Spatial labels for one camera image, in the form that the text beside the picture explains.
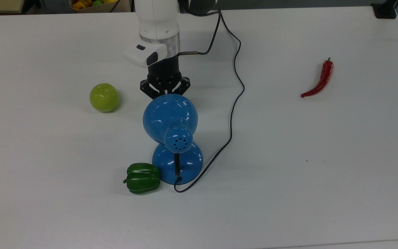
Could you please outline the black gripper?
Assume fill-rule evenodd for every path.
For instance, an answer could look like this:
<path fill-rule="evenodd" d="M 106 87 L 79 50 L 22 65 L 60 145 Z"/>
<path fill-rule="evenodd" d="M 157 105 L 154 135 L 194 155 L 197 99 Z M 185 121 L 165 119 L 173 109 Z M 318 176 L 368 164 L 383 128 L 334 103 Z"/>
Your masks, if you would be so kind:
<path fill-rule="evenodd" d="M 140 82 L 140 90 L 154 100 L 167 93 L 183 95 L 190 85 L 190 79 L 180 73 L 179 56 L 176 55 L 149 66 L 147 80 Z"/>

